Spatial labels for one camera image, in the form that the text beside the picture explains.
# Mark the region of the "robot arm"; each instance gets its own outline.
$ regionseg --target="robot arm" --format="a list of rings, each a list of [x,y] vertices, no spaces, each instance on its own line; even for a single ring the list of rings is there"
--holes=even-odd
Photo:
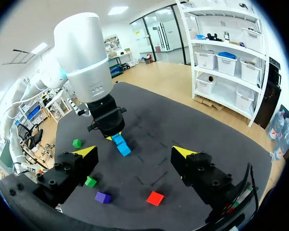
[[[53,56],[44,63],[41,75],[35,75],[27,86],[18,80],[11,92],[11,106],[4,114],[0,132],[3,139],[10,140],[14,163],[26,163],[18,129],[13,124],[19,103],[35,98],[47,88],[59,88],[68,80],[79,101],[88,104],[93,116],[95,123],[89,126],[89,131],[98,128],[104,136],[113,136],[125,126],[122,113],[126,109],[118,108],[110,95],[113,83],[99,17],[94,13],[79,13],[63,20],[54,29],[54,41]],[[24,171],[24,166],[15,165],[16,172]]]

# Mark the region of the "desk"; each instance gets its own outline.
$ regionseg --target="desk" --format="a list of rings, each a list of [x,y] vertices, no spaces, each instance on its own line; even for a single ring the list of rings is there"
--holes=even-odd
[[[116,60],[116,61],[117,61],[117,64],[122,64],[120,58],[122,58],[122,57],[124,57],[124,56],[127,56],[127,55],[130,57],[131,52],[126,53],[126,54],[121,54],[121,55],[116,56],[116,57],[113,57],[113,58],[109,59],[108,61],[111,62],[111,61],[113,61],[113,60]]]
[[[63,97],[63,93],[65,92],[65,90],[61,90],[58,94],[56,94],[53,99],[45,106],[45,108],[47,108],[47,111],[49,112],[49,114],[53,117],[53,119],[58,123],[58,120],[53,116],[53,114],[51,113],[51,111],[48,109],[51,105],[54,105],[58,111],[60,112],[61,116],[64,117],[66,114],[68,114],[69,112],[72,111],[71,106],[69,105],[69,103],[66,102],[66,100]],[[65,113],[60,105],[57,103],[57,100],[61,100],[62,103],[64,104],[64,106],[67,109],[67,112]]]
[[[234,184],[243,179],[251,162],[261,198],[271,159],[257,143],[202,112],[127,83],[116,84],[111,95],[119,107],[127,109],[122,136],[132,153],[123,157],[99,131],[89,133],[92,118],[75,113],[62,118],[55,157],[63,151],[76,151],[74,139],[80,139],[83,148],[96,145],[99,155],[91,174],[98,183],[94,188],[77,187],[61,206],[63,213],[91,224],[123,229],[190,231],[204,225],[211,207],[193,188],[184,186],[171,165],[173,145],[209,153],[219,169],[233,175]],[[111,204],[95,201],[97,191],[112,194]],[[160,206],[146,202],[151,191],[165,195]],[[254,212],[254,204],[251,201],[246,208],[246,220]]]

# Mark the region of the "cyan block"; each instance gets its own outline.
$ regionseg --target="cyan block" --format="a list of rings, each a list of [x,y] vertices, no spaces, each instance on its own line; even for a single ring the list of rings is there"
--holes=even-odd
[[[127,156],[128,154],[131,153],[130,148],[126,145],[125,142],[118,145],[117,148],[118,148],[119,152],[122,154],[122,156]]]
[[[116,135],[114,135],[114,136],[112,136],[111,138],[112,138],[112,140],[114,140],[116,137],[118,137],[120,134],[118,133],[118,134],[116,134]]]
[[[125,140],[123,139],[122,136],[116,136],[113,141],[116,143],[117,146],[119,146],[122,143],[125,143]]]

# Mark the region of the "glass wall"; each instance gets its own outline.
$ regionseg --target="glass wall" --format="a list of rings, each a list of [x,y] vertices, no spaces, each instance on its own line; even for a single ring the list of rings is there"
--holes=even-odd
[[[131,23],[131,29],[133,31],[138,46],[140,56],[146,57],[147,54],[151,54],[153,61],[156,61],[154,53],[152,51],[150,36],[147,32],[143,18],[140,18],[137,21]]]
[[[157,61],[184,64],[179,29],[172,7],[155,11],[144,18]]]

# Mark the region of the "red object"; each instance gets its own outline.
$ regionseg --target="red object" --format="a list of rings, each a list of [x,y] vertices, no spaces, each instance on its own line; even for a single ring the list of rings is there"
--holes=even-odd
[[[156,53],[161,53],[160,46],[155,47]]]
[[[155,206],[159,206],[159,204],[162,202],[165,196],[162,194],[159,194],[157,192],[151,192],[151,195],[146,200],[148,203],[153,204]]]
[[[152,55],[151,54],[147,54],[147,56],[148,55],[150,56],[150,58],[149,58],[150,59],[150,63],[152,63],[153,62]]]

